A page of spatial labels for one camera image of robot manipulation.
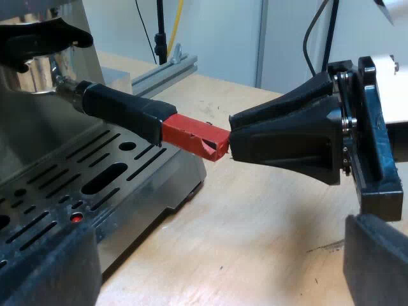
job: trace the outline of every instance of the red light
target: red light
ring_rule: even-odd
[[[72,223],[81,222],[82,214],[80,212],[76,212],[76,213],[72,214],[70,220],[71,220]]]

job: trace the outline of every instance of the drip tray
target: drip tray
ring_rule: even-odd
[[[84,222],[96,228],[105,271],[204,178],[200,158],[100,124],[0,187],[0,273],[63,228]]]

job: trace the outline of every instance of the metal bracket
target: metal bracket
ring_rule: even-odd
[[[181,46],[177,44],[170,61],[132,81],[133,94],[143,98],[155,96],[197,71],[196,62],[196,55],[181,54]]]

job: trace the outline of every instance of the black pole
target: black pole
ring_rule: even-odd
[[[157,0],[157,22],[159,24],[159,32],[154,36],[156,46],[154,52],[159,56],[159,64],[167,62],[167,42],[166,33],[164,31],[164,13],[163,0]]]
[[[327,70],[327,64],[329,63],[330,50],[332,49],[333,33],[336,26],[337,11],[339,9],[339,0],[333,1],[333,8],[331,9],[331,17],[329,30],[327,33],[326,47],[324,49],[323,65],[321,66],[321,71]]]

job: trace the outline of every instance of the white wall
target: white wall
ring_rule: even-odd
[[[83,1],[98,50],[153,62],[134,0]],[[163,2],[169,40],[178,0]],[[138,4],[154,48],[156,1]],[[261,0],[185,0],[175,43],[198,56],[202,75],[253,86],[260,18]]]
[[[303,38],[321,0],[269,0],[261,88],[288,92],[312,75],[303,56]],[[322,13],[308,41],[314,69],[321,69],[321,33],[328,27],[330,14]]]
[[[322,0],[270,0],[261,87],[288,92],[311,77],[302,52],[303,37]],[[332,1],[309,38],[308,50],[321,70]],[[408,64],[408,22],[392,26],[373,0],[341,0],[329,62],[394,54]]]

